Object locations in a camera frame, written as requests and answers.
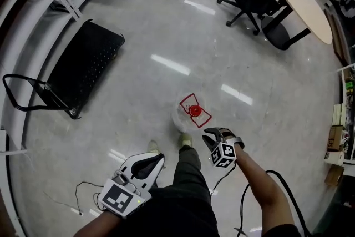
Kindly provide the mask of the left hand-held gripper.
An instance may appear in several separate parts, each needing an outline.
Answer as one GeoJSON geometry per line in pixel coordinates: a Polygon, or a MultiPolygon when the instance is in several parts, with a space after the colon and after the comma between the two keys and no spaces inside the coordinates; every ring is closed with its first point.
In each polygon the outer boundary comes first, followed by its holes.
{"type": "Polygon", "coordinates": [[[108,179],[98,196],[104,209],[126,219],[151,199],[148,192],[165,163],[161,153],[142,153],[128,157],[120,171],[108,179]]]}

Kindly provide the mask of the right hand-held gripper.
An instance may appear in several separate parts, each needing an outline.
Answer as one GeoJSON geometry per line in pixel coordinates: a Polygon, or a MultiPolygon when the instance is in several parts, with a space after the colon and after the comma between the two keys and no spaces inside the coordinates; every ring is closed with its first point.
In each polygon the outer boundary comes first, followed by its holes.
{"type": "Polygon", "coordinates": [[[211,152],[214,167],[227,168],[236,160],[235,145],[242,149],[245,147],[243,140],[228,129],[206,128],[205,133],[214,135],[214,138],[204,134],[202,139],[211,152]]]}

